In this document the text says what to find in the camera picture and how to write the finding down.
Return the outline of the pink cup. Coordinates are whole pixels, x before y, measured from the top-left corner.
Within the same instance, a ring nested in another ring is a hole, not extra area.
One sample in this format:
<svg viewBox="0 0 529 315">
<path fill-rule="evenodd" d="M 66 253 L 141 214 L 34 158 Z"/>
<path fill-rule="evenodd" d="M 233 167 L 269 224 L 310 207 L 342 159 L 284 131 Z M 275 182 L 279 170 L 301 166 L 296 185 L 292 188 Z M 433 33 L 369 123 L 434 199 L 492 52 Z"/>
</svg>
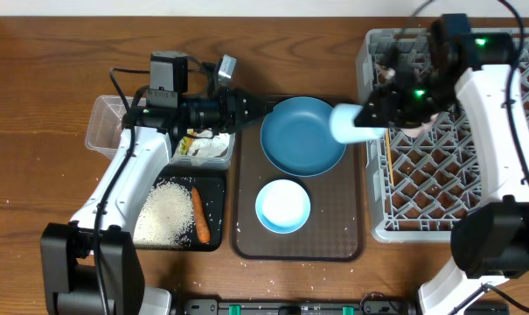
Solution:
<svg viewBox="0 0 529 315">
<path fill-rule="evenodd" d="M 375 67 L 379 71 L 380 76 L 388 81 L 392 81 L 396 75 L 396 71 L 392 68 L 382 66 L 381 64 L 376 64 Z M 400 131 L 402 131 L 408 137 L 417 138 L 428 133 L 432 129 L 438 116 L 438 114 L 433 114 L 430 116 L 428 122 L 422 122 L 420 126 L 415 128 L 400 128 Z"/>
</svg>

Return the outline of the green yellow snack wrapper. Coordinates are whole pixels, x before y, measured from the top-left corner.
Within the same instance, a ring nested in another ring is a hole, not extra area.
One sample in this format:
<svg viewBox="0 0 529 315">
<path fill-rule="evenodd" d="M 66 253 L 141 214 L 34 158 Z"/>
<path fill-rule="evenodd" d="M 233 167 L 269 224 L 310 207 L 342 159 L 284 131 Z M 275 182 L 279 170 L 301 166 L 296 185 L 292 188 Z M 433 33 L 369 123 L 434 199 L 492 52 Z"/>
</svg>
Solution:
<svg viewBox="0 0 529 315">
<path fill-rule="evenodd" d="M 192 138 L 187 137 L 187 136 L 183 137 L 180 141 L 180 145 L 178 146 L 179 153 L 181 155 L 187 155 L 188 150 L 191 148 L 192 142 L 193 142 Z"/>
</svg>

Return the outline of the wooden chopstick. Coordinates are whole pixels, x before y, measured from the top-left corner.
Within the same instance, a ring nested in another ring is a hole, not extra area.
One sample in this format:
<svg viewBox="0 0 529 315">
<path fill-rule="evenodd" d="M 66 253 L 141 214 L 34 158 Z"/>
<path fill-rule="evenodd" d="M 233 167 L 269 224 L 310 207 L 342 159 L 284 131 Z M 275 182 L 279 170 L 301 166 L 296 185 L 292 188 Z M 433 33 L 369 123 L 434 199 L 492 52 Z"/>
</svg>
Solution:
<svg viewBox="0 0 529 315">
<path fill-rule="evenodd" d="M 393 161 L 392 161 L 392 151 L 390 144 L 390 131 L 386 130 L 385 134 L 385 146 L 386 146 L 386 160 L 388 166 L 388 174 L 391 186 L 394 186 L 394 176 L 393 176 Z"/>
</svg>

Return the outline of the white tissue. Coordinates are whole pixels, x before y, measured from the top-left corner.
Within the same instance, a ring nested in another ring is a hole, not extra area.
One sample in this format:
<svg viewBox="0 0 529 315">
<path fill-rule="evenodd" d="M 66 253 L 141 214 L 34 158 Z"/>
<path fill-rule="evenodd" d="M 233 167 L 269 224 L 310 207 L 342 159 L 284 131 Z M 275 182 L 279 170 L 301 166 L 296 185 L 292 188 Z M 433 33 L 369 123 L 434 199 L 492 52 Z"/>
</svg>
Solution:
<svg viewBox="0 0 529 315">
<path fill-rule="evenodd" d="M 187 154 L 199 158 L 215 158 L 223 156 L 229 147 L 231 136 L 227 133 L 214 135 L 210 130 L 194 134 Z"/>
</svg>

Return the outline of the light blue cup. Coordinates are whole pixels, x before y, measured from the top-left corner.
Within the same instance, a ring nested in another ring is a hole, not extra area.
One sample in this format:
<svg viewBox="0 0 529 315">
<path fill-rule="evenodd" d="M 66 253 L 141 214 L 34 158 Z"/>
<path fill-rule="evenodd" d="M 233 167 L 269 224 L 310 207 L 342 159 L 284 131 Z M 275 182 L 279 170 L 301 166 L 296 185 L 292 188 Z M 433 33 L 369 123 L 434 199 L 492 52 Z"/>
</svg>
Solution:
<svg viewBox="0 0 529 315">
<path fill-rule="evenodd" d="M 382 138 L 386 129 L 381 127 L 356 127 L 355 119 L 361 116 L 364 107 L 357 104 L 340 103 L 331 111 L 329 126 L 332 137 L 341 144 L 356 144 Z"/>
</svg>

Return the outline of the light blue bowl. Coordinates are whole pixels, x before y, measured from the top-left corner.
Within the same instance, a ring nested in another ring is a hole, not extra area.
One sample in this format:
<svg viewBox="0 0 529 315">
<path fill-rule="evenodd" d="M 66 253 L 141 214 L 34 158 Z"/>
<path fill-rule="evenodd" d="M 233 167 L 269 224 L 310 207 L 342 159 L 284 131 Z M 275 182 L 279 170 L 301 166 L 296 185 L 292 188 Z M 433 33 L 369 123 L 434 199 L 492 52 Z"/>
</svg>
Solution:
<svg viewBox="0 0 529 315">
<path fill-rule="evenodd" d="M 295 181 L 277 179 L 258 192 L 254 209 L 264 228 L 276 234 L 291 234 L 310 217 L 310 196 Z"/>
</svg>

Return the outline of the white rice pile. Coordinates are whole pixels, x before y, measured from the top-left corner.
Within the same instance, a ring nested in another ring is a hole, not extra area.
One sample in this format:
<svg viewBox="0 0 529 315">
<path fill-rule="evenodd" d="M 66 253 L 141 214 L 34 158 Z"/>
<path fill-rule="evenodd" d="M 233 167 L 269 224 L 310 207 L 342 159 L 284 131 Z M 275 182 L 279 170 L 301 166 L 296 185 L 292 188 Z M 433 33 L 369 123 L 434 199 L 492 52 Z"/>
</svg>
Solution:
<svg viewBox="0 0 529 315">
<path fill-rule="evenodd" d="M 150 190 L 138 217 L 134 244 L 148 248 L 189 247 L 187 235 L 194 225 L 191 193 L 182 185 L 166 182 Z"/>
</svg>

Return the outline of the orange carrot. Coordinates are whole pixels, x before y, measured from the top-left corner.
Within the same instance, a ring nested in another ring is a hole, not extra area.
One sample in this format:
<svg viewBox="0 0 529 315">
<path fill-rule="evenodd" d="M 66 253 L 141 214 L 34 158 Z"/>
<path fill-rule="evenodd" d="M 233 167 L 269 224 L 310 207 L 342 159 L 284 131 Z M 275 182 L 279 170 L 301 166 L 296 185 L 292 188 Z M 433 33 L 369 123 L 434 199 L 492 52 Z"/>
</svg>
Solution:
<svg viewBox="0 0 529 315">
<path fill-rule="evenodd" d="M 197 237 L 201 243 L 209 243 L 211 240 L 211 232 L 205 218 L 202 200 L 196 187 L 191 189 L 191 202 L 195 218 Z"/>
</svg>

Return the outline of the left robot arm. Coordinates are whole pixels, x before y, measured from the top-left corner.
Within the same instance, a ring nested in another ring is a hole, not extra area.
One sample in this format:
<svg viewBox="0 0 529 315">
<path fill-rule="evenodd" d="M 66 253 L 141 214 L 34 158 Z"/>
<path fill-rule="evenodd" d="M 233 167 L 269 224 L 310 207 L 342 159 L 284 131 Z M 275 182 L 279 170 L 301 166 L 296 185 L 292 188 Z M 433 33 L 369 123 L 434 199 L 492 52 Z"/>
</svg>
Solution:
<svg viewBox="0 0 529 315">
<path fill-rule="evenodd" d="M 140 87 L 123 102 L 119 147 L 89 200 L 40 238 L 50 314 L 169 314 L 172 295 L 146 285 L 133 233 L 143 203 L 188 129 L 235 133 L 273 106 L 242 88 L 207 98 Z"/>
</svg>

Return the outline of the grey dishwasher rack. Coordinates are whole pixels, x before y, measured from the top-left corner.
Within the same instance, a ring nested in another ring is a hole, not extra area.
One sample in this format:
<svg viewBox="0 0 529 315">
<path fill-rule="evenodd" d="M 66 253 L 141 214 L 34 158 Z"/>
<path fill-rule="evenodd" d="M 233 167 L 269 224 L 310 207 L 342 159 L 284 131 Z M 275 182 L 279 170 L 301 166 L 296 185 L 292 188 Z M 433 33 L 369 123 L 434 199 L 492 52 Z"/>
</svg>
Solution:
<svg viewBox="0 0 529 315">
<path fill-rule="evenodd" d="M 356 58 L 358 92 L 368 96 L 384 83 L 375 65 L 399 29 L 371 29 Z M 520 61 L 521 96 L 529 124 L 529 28 Z M 424 75 L 430 68 L 427 30 L 411 29 L 399 40 L 401 57 Z M 366 143 L 365 167 L 370 225 L 378 242 L 449 242 L 454 224 L 476 210 L 481 199 L 479 167 L 465 111 L 441 113 L 417 138 L 390 129 L 394 186 L 385 136 Z"/>
</svg>

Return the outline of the dark blue plate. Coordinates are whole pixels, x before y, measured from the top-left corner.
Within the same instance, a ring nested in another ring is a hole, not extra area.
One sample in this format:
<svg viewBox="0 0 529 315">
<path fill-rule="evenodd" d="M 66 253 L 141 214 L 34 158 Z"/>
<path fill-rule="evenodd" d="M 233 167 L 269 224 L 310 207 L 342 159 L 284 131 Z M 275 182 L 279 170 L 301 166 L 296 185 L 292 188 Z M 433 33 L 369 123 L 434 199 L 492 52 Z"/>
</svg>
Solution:
<svg viewBox="0 0 529 315">
<path fill-rule="evenodd" d="M 346 146 L 330 131 L 332 106 L 320 99 L 291 97 L 274 106 L 261 124 L 261 147 L 270 163 L 297 177 L 328 172 Z"/>
</svg>

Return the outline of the clear plastic bin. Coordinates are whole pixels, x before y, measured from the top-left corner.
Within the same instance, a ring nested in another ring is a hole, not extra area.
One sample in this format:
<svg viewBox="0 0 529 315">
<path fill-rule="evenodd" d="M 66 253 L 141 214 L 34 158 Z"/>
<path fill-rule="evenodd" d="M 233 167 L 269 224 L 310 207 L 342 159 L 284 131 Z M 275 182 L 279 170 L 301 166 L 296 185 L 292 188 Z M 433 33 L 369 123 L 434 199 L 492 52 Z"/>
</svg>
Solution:
<svg viewBox="0 0 529 315">
<path fill-rule="evenodd" d="M 125 114 L 126 110 L 122 99 L 118 95 L 99 96 L 94 102 L 93 111 L 90 116 L 85 140 L 86 147 L 91 151 L 97 151 L 105 157 L 112 159 L 115 156 L 120 142 L 122 118 Z M 194 136 L 195 133 L 200 132 L 196 132 L 193 129 L 187 130 L 189 136 Z M 230 136 L 228 150 L 221 157 L 181 155 L 177 147 L 170 164 L 182 167 L 226 170 L 231 165 L 235 142 L 235 136 Z"/>
</svg>

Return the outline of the black tray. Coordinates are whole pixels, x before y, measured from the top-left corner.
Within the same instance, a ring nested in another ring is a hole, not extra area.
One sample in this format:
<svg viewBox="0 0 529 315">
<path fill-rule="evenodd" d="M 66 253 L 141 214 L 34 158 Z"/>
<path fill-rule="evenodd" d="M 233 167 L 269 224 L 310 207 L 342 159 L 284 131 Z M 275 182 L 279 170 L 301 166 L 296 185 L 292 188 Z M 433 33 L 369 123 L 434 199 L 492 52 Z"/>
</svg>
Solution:
<svg viewBox="0 0 529 315">
<path fill-rule="evenodd" d="M 173 250 L 173 251 L 214 251 L 219 247 L 222 240 L 223 217 L 226 204 L 226 173 L 224 171 L 187 169 L 168 166 L 155 180 L 157 184 L 172 182 L 184 186 L 190 193 L 196 187 L 202 200 L 205 218 L 210 228 L 211 240 L 209 243 L 201 243 L 197 237 L 195 218 L 191 231 L 187 234 L 191 238 L 189 247 L 171 248 L 148 248 L 135 245 L 139 249 Z"/>
</svg>

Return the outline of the brown serving tray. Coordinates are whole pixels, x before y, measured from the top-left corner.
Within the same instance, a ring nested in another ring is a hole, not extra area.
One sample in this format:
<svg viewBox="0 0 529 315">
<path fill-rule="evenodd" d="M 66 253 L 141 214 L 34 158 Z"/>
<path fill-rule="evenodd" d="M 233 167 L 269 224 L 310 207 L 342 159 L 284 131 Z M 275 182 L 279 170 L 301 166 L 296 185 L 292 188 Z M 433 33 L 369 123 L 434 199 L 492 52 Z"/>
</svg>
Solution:
<svg viewBox="0 0 529 315">
<path fill-rule="evenodd" d="M 288 96 L 269 97 L 274 106 Z M 358 175 L 361 169 L 352 145 L 328 172 L 297 177 L 276 168 L 261 147 L 263 117 L 237 136 L 235 207 L 232 247 L 247 259 L 349 262 L 364 249 L 363 201 Z M 257 219 L 254 204 L 267 183 L 289 179 L 309 194 L 310 217 L 291 234 L 276 234 Z"/>
</svg>

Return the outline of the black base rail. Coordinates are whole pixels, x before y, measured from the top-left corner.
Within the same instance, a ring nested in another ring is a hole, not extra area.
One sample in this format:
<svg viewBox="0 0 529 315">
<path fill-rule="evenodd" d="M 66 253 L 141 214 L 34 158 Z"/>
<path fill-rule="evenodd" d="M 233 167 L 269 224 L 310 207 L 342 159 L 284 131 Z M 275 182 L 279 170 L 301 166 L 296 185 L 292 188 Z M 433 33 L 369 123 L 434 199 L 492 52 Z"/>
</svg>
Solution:
<svg viewBox="0 0 529 315">
<path fill-rule="evenodd" d="M 369 300 L 357 303 L 185 301 L 180 315 L 408 315 L 419 312 L 408 302 Z"/>
</svg>

